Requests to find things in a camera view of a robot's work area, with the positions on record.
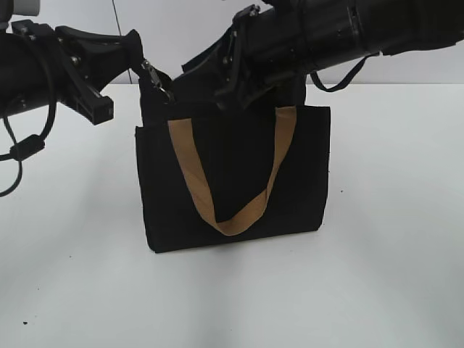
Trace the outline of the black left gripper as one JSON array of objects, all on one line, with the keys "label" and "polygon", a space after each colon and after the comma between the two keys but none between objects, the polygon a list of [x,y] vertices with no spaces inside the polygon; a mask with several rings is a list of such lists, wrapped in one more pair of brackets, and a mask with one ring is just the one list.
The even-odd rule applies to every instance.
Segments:
[{"label": "black left gripper", "polygon": [[92,125],[114,118],[114,102],[100,92],[129,67],[140,79],[173,102],[171,77],[144,56],[136,30],[127,35],[89,33],[69,26],[52,28],[32,20],[12,23],[12,35],[44,54],[51,65],[57,101],[71,107]]}]

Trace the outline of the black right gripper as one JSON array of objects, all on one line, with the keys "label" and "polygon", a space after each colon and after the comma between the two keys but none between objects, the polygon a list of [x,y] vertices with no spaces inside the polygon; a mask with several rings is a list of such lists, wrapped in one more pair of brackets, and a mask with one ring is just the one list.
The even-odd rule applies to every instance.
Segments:
[{"label": "black right gripper", "polygon": [[288,89],[304,85],[311,67],[305,1],[268,1],[260,13],[251,5],[209,48],[182,66],[170,85],[177,102],[211,102],[246,109],[265,100],[283,106]]}]

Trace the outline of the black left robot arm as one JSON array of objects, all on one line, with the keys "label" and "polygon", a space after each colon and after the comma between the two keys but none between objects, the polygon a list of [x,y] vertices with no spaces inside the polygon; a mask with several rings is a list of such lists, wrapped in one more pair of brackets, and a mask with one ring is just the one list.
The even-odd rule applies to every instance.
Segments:
[{"label": "black left robot arm", "polygon": [[90,123],[114,117],[114,102],[101,94],[127,70],[147,79],[166,101],[170,79],[144,57],[141,37],[104,35],[31,20],[39,1],[1,2],[2,117],[61,103]]}]

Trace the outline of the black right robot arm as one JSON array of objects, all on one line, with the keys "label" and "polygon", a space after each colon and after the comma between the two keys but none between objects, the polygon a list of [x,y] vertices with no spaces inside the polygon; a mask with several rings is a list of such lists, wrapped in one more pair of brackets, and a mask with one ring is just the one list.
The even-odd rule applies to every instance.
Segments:
[{"label": "black right robot arm", "polygon": [[454,46],[461,1],[270,1],[251,5],[171,84],[179,101],[247,107],[297,76],[368,57]]}]

